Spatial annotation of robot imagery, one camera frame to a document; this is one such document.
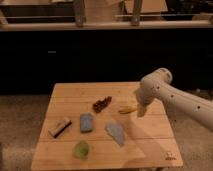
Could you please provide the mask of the tan gripper fingers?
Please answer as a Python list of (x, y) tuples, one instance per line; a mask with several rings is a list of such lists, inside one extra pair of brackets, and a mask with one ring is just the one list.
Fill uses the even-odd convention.
[(143, 117), (147, 112), (147, 106), (138, 104), (137, 105), (137, 116)]

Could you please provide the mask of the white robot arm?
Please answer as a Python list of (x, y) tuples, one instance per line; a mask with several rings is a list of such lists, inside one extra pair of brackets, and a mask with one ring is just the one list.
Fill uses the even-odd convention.
[(140, 80), (140, 86), (135, 91), (138, 116), (143, 117), (147, 106), (157, 98), (183, 111), (213, 132), (213, 102), (171, 86), (172, 79), (172, 73), (168, 69), (159, 68)]

